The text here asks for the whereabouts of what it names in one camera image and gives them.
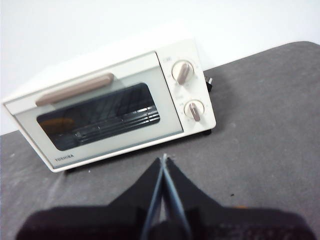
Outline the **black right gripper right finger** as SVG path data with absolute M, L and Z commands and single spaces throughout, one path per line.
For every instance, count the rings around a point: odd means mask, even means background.
M 174 211 L 193 240 L 314 240 L 298 214 L 272 208 L 223 206 L 199 189 L 172 159 L 164 180 Z

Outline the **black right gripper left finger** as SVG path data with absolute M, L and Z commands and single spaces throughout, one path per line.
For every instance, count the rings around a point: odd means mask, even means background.
M 109 204 L 36 211 L 25 220 L 16 239 L 144 239 L 157 212 L 162 176 L 162 163 L 157 158 L 132 186 Z

